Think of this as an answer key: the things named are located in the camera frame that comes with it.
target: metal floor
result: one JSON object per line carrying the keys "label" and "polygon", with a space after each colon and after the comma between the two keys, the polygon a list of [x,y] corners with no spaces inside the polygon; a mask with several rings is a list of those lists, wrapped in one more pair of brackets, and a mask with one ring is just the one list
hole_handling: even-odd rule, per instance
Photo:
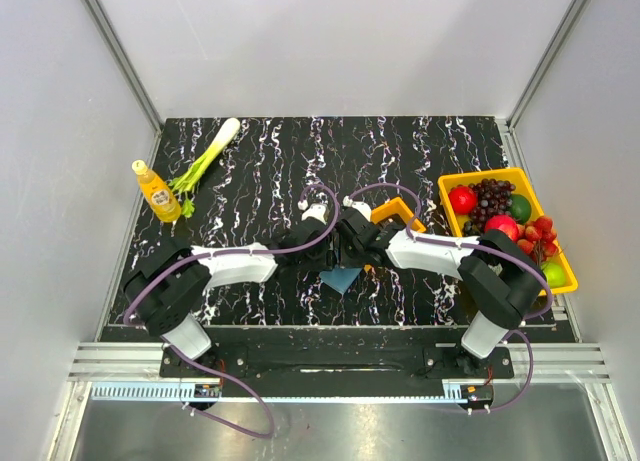
{"label": "metal floor", "polygon": [[[496,387],[498,400],[515,386]],[[448,406],[279,404],[275,439],[261,441],[167,403],[90,401],[74,461],[606,459],[587,394],[578,385],[537,385],[512,409],[467,417]],[[266,428],[259,406],[216,414]]]}

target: yellow basket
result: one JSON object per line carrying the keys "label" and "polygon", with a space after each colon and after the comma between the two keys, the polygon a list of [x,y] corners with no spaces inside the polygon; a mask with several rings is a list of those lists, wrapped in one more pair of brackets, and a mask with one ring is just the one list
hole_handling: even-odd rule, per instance
{"label": "yellow basket", "polygon": [[[449,226],[451,226],[451,230],[453,231],[454,236],[462,236],[462,226],[469,220],[469,216],[456,214],[453,211],[453,206],[451,206],[451,202],[449,201],[449,192],[455,188],[456,186],[462,184],[463,186],[467,186],[470,183],[479,183],[484,178],[495,178],[498,181],[509,181],[511,184],[515,184],[516,194],[521,194],[531,204],[531,219],[537,219],[538,216],[542,216],[544,211],[540,207],[540,203],[538,203],[538,199],[536,198],[535,193],[533,192],[533,188],[527,179],[527,175],[524,174],[524,171],[520,168],[506,168],[506,169],[493,169],[491,171],[474,171],[472,173],[461,173],[461,174],[448,174],[446,176],[440,176],[438,179],[438,187],[440,188],[440,200],[442,205],[444,206],[444,211],[447,215],[447,220],[449,221]],[[558,240],[556,239],[554,243],[560,248],[558,245]],[[567,257],[560,250],[559,254],[556,254],[551,260],[562,267],[564,271],[565,277],[567,279],[567,283],[564,286],[560,286],[557,288],[553,288],[551,292],[553,294],[563,294],[570,293],[571,291],[575,291],[578,289],[578,280],[573,274],[573,270],[569,265],[569,261],[567,261]]]}

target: juice bottle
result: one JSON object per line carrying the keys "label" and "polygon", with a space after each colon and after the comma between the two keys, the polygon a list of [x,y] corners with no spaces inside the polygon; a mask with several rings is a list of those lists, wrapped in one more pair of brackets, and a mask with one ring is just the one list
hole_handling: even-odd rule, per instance
{"label": "juice bottle", "polygon": [[167,183],[158,176],[142,160],[134,161],[131,165],[138,176],[138,184],[145,199],[160,221],[172,223],[180,217],[180,203],[173,195]]}

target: black marble surface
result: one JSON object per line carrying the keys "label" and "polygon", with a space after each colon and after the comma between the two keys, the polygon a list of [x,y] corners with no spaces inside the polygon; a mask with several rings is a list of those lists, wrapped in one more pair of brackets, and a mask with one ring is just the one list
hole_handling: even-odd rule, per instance
{"label": "black marble surface", "polygon": [[[498,128],[489,117],[244,118],[237,139],[211,165],[192,218],[164,225],[141,208],[124,272],[148,256],[161,236],[194,245],[239,246],[299,220],[303,187],[324,183],[339,199],[375,182],[400,183],[425,205],[430,232],[450,233],[439,203],[443,174],[506,166]],[[166,180],[204,152],[224,119],[167,120],[153,168]],[[376,191],[372,206],[395,197]],[[309,200],[323,199],[313,195]],[[361,273],[341,296],[314,273],[210,291],[196,310],[210,325],[455,325],[475,314],[459,283],[423,271],[377,268]],[[119,291],[108,323],[121,325]]]}

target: orange basket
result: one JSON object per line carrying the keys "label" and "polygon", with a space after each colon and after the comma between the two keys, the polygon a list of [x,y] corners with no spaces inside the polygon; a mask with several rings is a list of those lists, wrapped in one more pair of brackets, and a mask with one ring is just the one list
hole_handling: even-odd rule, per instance
{"label": "orange basket", "polygon": [[[402,200],[400,196],[393,198],[388,203],[378,206],[371,212],[371,222],[378,224],[383,220],[392,217],[393,215],[400,216],[400,219],[404,221],[406,225],[411,218],[413,218],[413,211],[409,209],[409,206]],[[420,222],[419,219],[415,219],[411,226],[411,229],[418,233],[424,233],[427,228]]]}
{"label": "orange basket", "polygon": [[[463,185],[467,186],[470,183],[479,183],[484,178],[495,178],[499,181],[509,181],[511,184],[516,186],[515,193],[521,194],[531,204],[531,219],[537,219],[538,216],[542,216],[544,211],[542,211],[542,207],[538,202],[538,198],[536,198],[536,194],[531,187],[531,183],[527,179],[527,175],[520,168],[506,168],[506,169],[493,169],[491,171],[474,171],[472,173],[460,173],[460,174],[448,174],[446,176],[440,176],[438,179],[438,187],[440,188],[440,200],[442,205],[444,206],[444,211],[447,215],[447,220],[449,221],[449,226],[451,226],[451,230],[454,236],[462,236],[462,226],[464,223],[469,221],[469,216],[456,214],[453,211],[453,206],[451,206],[451,202],[449,201],[449,192],[455,188],[456,186]],[[567,282],[564,286],[559,286],[557,288],[553,288],[551,292],[553,294],[563,294],[570,293],[578,289],[578,280],[573,274],[573,270],[569,265],[569,261],[567,261],[567,257],[562,252],[562,248],[558,245],[558,240],[556,239],[554,243],[560,249],[559,253],[556,254],[551,260],[562,267],[564,271]],[[540,292],[540,295],[543,296],[545,294],[544,290]]]}

